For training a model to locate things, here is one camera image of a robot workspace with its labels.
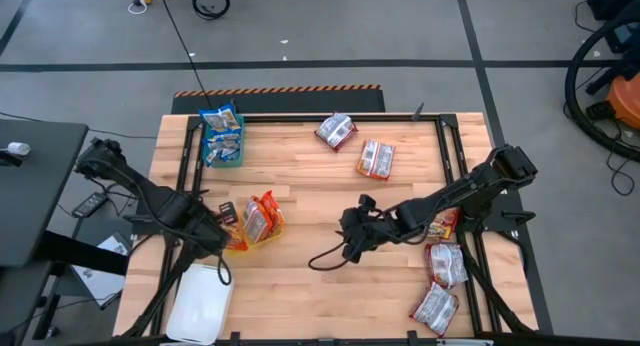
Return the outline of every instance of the chair wheel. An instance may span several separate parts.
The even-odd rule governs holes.
[[[57,328],[55,326],[49,326],[49,328],[47,329],[47,336],[45,336],[45,339],[56,337],[59,334],[60,334],[60,329],[59,328]]]

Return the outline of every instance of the black hose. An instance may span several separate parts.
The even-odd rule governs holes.
[[[229,7],[231,6],[231,0],[224,0],[225,4],[221,11],[214,12],[213,8],[208,8],[206,6],[198,5],[198,0],[192,0],[191,4],[193,5],[193,9],[196,11],[196,15],[201,19],[205,20],[215,20],[217,18],[222,17],[224,14],[229,11]]]
[[[638,151],[617,142],[616,139],[609,137],[602,130],[591,124],[578,104],[578,98],[576,96],[576,77],[585,56],[591,48],[598,43],[598,41],[618,27],[632,22],[640,22],[640,16],[631,16],[609,21],[589,36],[584,44],[582,44],[578,49],[578,52],[573,56],[571,64],[567,70],[567,77],[564,81],[564,96],[567,101],[567,108],[578,127],[580,127],[592,140],[599,143],[607,150],[613,150],[612,152],[615,152],[627,159],[637,156]]]

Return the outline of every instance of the desk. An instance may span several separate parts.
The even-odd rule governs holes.
[[[481,113],[457,114],[457,118],[472,168],[491,149],[484,119]],[[150,179],[159,185],[176,184],[187,119],[164,116],[162,120],[150,171]],[[373,196],[378,207],[385,208],[444,186],[435,126],[357,123],[360,131],[339,153],[313,135],[317,126],[317,122],[247,124],[244,165],[204,171],[202,189],[209,190],[204,200],[210,208],[231,200],[243,210],[249,196],[273,190],[287,220],[281,238],[246,254],[227,256],[235,289],[222,338],[228,339],[232,331],[239,331],[242,339],[404,338],[407,330],[435,337],[408,317],[428,285],[423,247],[383,245],[363,254],[360,264],[332,272],[312,271],[306,265],[309,258],[341,241],[334,233],[339,229],[337,220],[345,208],[357,205],[360,193]],[[387,182],[354,170],[367,138],[397,146]],[[451,135],[447,138],[452,154]],[[195,159],[192,151],[190,160]],[[525,324],[536,328],[518,248],[493,234],[485,234],[484,241],[496,289]],[[153,296],[163,250],[163,240],[155,237],[132,256],[114,335],[128,329]],[[324,262],[338,260],[335,254]],[[202,262],[215,265],[216,260]],[[461,305],[446,336],[472,336],[465,289],[460,285],[452,293]],[[478,303],[488,330],[482,295]],[[165,315],[171,304],[169,300]]]

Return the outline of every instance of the black floor stripe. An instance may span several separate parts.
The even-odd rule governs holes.
[[[473,67],[471,60],[308,60],[196,62],[198,70],[357,68],[357,67]],[[171,71],[191,70],[188,62],[105,64],[0,64],[0,72],[87,72],[87,71]]]
[[[482,65],[482,54],[480,53],[480,44],[476,37],[476,31],[473,28],[473,22],[471,21],[471,13],[469,11],[469,5],[467,0],[458,0],[458,6],[460,7],[460,14],[462,15],[462,24],[464,26],[464,32],[467,34],[467,41],[469,42],[469,50],[471,51],[471,58],[474,61],[474,67],[478,76],[478,83],[480,85],[480,92],[482,93],[482,99],[487,113],[487,121],[493,135],[493,141],[495,146],[504,145],[504,134],[502,132],[502,126],[498,119],[498,111],[496,109],[495,102],[493,100],[493,93],[491,92],[491,86],[489,85],[489,78],[487,77],[487,71]]]
[[[586,60],[582,67],[610,67],[617,60]],[[196,62],[198,70],[260,70],[299,68],[567,68],[569,60],[316,60]],[[0,64],[0,72],[105,72],[191,70],[188,62],[95,64]]]
[[[467,35],[467,41],[469,42],[469,49],[471,50],[471,57],[474,62],[476,75],[478,76],[478,83],[480,85],[480,92],[482,93],[482,99],[484,101],[485,110],[487,113],[487,120],[489,122],[490,131],[493,135],[493,141],[496,146],[503,145],[505,143],[504,133],[502,132],[502,126],[498,119],[498,111],[493,99],[493,93],[491,92],[491,86],[489,84],[489,78],[487,77],[486,64],[482,61],[482,54],[480,53],[480,45],[476,38],[476,32],[473,28],[473,22],[471,21],[471,12],[469,11],[469,5],[467,0],[458,0],[458,6],[460,7],[460,14],[462,16],[462,23],[465,33]],[[549,66],[551,67],[566,67],[553,64],[552,61]],[[523,228],[522,241],[526,245],[527,252],[530,254],[530,258],[533,259],[533,248],[531,246],[531,240],[528,238],[528,232],[526,226]],[[538,273],[537,265],[532,262],[526,274],[527,284],[529,286],[529,292],[534,306],[534,312],[538,321],[538,328],[542,333],[553,334],[553,327],[551,325],[551,318],[549,316],[549,310],[542,290],[542,282]]]
[[[13,36],[13,33],[18,28],[18,25],[20,24],[22,17],[27,12],[27,9],[29,8],[29,4],[31,4],[31,0],[22,0],[22,2],[20,3],[20,7],[18,7],[18,11],[16,11],[15,15],[13,15],[13,18],[11,19],[9,26],[7,26],[7,29],[4,31],[4,34],[0,39],[0,57],[2,57],[4,50],[7,48],[7,45],[9,44],[9,41],[11,41],[11,37]]]

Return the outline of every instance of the table leg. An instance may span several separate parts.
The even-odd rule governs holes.
[[[37,256],[116,275],[126,275],[128,258],[115,252],[45,231]]]

